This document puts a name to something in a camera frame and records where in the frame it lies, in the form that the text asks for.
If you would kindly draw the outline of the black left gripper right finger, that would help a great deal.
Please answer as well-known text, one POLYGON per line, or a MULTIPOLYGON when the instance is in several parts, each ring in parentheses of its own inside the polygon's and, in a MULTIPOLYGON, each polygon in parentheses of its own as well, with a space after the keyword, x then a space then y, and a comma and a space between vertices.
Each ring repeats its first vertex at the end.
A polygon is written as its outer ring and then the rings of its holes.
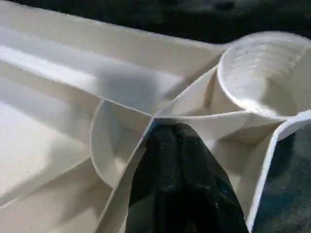
POLYGON ((176 124, 187 219, 197 233, 246 233, 248 228, 227 173, 198 133, 176 124))

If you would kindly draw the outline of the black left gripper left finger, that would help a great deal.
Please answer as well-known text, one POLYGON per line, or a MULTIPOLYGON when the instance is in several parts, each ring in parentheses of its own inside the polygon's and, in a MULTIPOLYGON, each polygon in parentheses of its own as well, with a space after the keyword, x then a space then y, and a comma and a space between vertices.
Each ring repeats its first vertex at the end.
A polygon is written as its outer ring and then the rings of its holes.
POLYGON ((132 179, 127 233, 182 232, 181 175, 172 128, 158 125, 149 134, 132 179))

